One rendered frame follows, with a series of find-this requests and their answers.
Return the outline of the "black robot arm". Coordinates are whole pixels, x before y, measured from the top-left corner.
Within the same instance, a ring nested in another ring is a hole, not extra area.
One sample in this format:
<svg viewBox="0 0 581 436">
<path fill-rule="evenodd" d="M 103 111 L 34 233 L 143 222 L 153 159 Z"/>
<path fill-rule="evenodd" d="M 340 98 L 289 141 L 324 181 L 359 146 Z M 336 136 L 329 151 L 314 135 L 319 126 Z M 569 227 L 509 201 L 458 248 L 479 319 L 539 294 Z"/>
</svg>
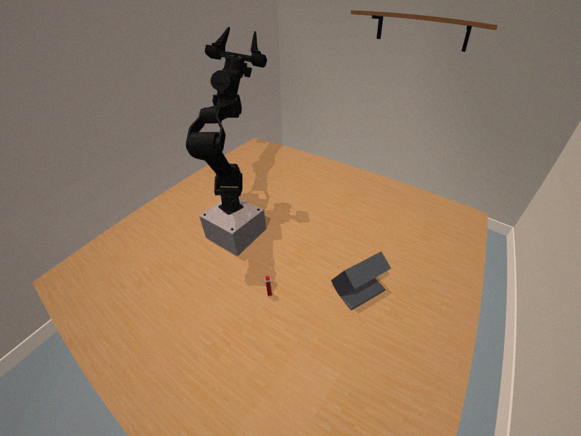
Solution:
<svg viewBox="0 0 581 436">
<path fill-rule="evenodd" d="M 230 164 L 223 155 L 225 131 L 221 122 L 228 117 L 238 118 L 242 113 L 237 95 L 240 79 L 218 70 L 213 73 L 210 82 L 217 90 L 212 100 L 214 106 L 200 109 L 199 117 L 189 127 L 185 145 L 192 157 L 207 162 L 216 173 L 214 193 L 221 196 L 222 201 L 218 207 L 230 215 L 243 208 L 239 200 L 243 190 L 242 173 L 237 164 Z M 205 123 L 218 123 L 220 131 L 199 132 Z"/>
</svg>

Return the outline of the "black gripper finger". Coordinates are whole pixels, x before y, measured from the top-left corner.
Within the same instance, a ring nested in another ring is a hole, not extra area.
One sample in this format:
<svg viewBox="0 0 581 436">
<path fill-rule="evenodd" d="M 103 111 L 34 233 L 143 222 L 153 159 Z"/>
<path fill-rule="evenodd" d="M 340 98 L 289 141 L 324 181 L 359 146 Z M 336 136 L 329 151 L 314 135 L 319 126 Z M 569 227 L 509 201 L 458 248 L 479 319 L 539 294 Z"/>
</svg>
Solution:
<svg viewBox="0 0 581 436">
<path fill-rule="evenodd" d="M 256 53 L 260 53 L 261 54 L 261 52 L 258 50 L 258 47 L 257 47 L 257 35 L 256 35 L 256 31 L 253 34 L 253 41 L 252 41 L 252 45 L 251 45 L 251 53 L 252 52 L 256 52 Z"/>
<path fill-rule="evenodd" d="M 221 35 L 221 37 L 219 37 L 217 39 L 217 41 L 215 43 L 212 43 L 212 46 L 219 46 L 223 49 L 223 51 L 225 52 L 225 45 L 227 43 L 227 39 L 228 39 L 228 34 L 229 34 L 229 30 L 230 27 L 227 27 L 227 29 L 225 30 L 225 32 Z"/>
</svg>

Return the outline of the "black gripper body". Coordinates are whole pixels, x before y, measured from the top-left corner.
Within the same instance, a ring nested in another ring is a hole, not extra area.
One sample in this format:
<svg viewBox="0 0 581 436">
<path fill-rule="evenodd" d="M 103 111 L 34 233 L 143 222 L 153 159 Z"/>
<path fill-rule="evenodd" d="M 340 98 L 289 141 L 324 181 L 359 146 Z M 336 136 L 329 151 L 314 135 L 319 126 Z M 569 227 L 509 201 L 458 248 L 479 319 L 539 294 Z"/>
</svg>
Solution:
<svg viewBox="0 0 581 436">
<path fill-rule="evenodd" d="M 242 78 L 242 69 L 244 61 L 251 62 L 253 66 L 265 67 L 267 58 L 264 54 L 252 52 L 252 55 L 243 55 L 232 52 L 224 52 L 219 46 L 206 45 L 205 53 L 211 59 L 219 59 L 225 57 L 225 66 L 223 70 L 228 72 L 233 78 Z M 238 57 L 239 56 L 239 57 Z"/>
</svg>

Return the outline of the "dark grey sloped panel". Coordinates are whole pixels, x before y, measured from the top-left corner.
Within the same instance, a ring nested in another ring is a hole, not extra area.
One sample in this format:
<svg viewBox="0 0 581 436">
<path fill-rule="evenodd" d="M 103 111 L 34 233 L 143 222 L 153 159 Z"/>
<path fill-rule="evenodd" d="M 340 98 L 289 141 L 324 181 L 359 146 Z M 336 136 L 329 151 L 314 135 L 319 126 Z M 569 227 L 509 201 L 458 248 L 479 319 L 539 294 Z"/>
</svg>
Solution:
<svg viewBox="0 0 581 436">
<path fill-rule="evenodd" d="M 371 300 L 385 288 L 375 277 L 391 269 L 382 251 L 342 271 L 331 280 L 350 310 Z"/>
</svg>

